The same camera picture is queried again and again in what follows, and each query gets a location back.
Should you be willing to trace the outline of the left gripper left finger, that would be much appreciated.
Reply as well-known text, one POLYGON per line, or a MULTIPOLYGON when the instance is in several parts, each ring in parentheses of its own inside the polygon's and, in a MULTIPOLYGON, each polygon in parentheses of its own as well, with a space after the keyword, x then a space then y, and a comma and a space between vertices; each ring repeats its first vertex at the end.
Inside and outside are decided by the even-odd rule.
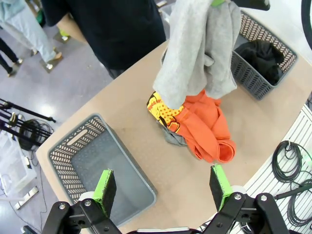
POLYGON ((94 234, 119 234, 121 231, 110 219, 117 191, 113 170, 104 170, 90 198, 70 205, 54 203, 42 230, 43 234, 79 234, 91 229, 94 234))

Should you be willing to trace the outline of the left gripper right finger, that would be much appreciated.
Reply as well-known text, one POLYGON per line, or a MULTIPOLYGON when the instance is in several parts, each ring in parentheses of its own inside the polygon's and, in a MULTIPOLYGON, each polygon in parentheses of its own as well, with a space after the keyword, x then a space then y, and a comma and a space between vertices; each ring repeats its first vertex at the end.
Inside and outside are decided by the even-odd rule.
POLYGON ((217 213, 203 234, 229 234, 237 223, 246 224, 253 234, 289 233, 271 194, 261 193, 252 198, 233 191, 221 165, 211 166, 209 186, 217 213))

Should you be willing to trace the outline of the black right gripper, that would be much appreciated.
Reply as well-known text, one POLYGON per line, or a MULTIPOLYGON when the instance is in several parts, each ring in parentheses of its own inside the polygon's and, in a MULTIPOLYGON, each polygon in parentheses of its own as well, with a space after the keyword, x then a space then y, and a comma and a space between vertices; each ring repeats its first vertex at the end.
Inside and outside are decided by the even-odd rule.
MULTIPOLYGON (((250 8, 255 10, 268 11, 270 9, 269 0, 232 0, 238 7, 250 8)), ((225 0, 213 0, 212 7, 217 7, 224 3, 225 0)))

